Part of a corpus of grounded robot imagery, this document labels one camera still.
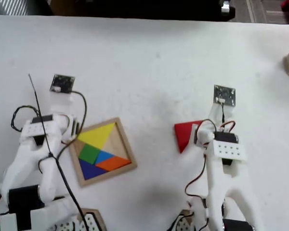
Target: red triangle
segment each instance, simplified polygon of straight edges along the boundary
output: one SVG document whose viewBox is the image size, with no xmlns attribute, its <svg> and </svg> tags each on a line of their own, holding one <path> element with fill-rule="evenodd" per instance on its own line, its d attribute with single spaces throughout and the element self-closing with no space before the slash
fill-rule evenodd
<svg viewBox="0 0 289 231">
<path fill-rule="evenodd" d="M 182 153 L 188 145 L 189 137 L 191 136 L 192 132 L 192 125 L 199 125 L 201 121 L 202 120 L 197 120 L 174 125 L 175 136 L 177 137 L 177 143 L 180 153 Z"/>
</svg>

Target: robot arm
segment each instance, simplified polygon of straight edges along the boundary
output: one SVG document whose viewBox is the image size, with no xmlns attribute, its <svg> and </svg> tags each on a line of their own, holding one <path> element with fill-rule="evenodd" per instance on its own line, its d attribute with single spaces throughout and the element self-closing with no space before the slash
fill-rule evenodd
<svg viewBox="0 0 289 231">
<path fill-rule="evenodd" d="M 44 231 L 55 223 L 76 215 L 78 209 L 70 196 L 55 200 L 59 172 L 54 158 L 61 150 L 61 141 L 76 135 L 76 119 L 67 114 L 74 78 L 55 75 L 52 86 L 52 113 L 28 120 L 20 135 L 20 145 L 13 163 L 8 167 L 0 186 L 9 214 L 0 217 L 0 230 Z M 42 173 L 38 185 L 22 187 L 34 171 Z"/>
<path fill-rule="evenodd" d="M 205 218 L 209 219 L 208 226 L 211 231 L 263 231 L 264 225 L 252 190 L 244 146 L 238 142 L 237 135 L 219 127 L 223 114 L 227 119 L 232 117 L 234 106 L 235 90 L 214 86 L 214 100 L 209 118 L 216 125 L 217 131 L 211 123 L 205 123 L 197 130 L 194 126 L 191 132 L 192 144 L 189 145 L 203 148 L 204 144 L 208 144 L 204 155 L 209 193 L 202 195 L 206 197 Z M 244 219 L 226 217 L 224 209 L 222 210 L 226 198 L 236 202 L 234 205 L 237 205 Z"/>
</svg>

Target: green square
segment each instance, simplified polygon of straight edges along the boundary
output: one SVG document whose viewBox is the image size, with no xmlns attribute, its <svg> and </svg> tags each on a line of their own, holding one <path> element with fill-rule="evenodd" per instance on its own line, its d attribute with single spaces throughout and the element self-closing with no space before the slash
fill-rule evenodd
<svg viewBox="0 0 289 231">
<path fill-rule="evenodd" d="M 93 165 L 100 151 L 98 148 L 86 144 L 80 152 L 79 159 Z"/>
</svg>

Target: white table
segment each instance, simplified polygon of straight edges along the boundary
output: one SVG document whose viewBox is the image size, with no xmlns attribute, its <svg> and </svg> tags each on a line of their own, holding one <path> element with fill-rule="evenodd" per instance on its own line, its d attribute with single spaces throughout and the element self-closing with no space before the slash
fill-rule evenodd
<svg viewBox="0 0 289 231">
<path fill-rule="evenodd" d="M 0 182 L 18 148 L 12 114 L 35 105 L 27 74 L 43 111 L 54 73 L 75 76 L 88 100 L 86 125 L 119 116 L 138 162 L 81 189 L 66 153 L 80 205 L 99 209 L 110 231 L 166 230 L 203 164 L 200 155 L 178 154 L 173 125 L 206 118 L 219 84 L 236 88 L 234 132 L 246 145 L 267 230 L 289 231 L 288 52 L 289 26 L 0 16 Z M 31 116 L 19 113 L 17 125 Z"/>
</svg>

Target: dark blue triangle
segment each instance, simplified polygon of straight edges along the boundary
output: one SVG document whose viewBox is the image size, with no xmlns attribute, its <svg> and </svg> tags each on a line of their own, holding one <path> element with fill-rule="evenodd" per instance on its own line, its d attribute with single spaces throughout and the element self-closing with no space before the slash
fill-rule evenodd
<svg viewBox="0 0 289 231">
<path fill-rule="evenodd" d="M 107 172 L 106 170 L 100 167 L 97 167 L 95 165 L 92 165 L 80 159 L 79 159 L 79 163 L 80 163 L 81 171 L 85 180 L 91 179 L 93 177 L 97 177 Z"/>
</svg>

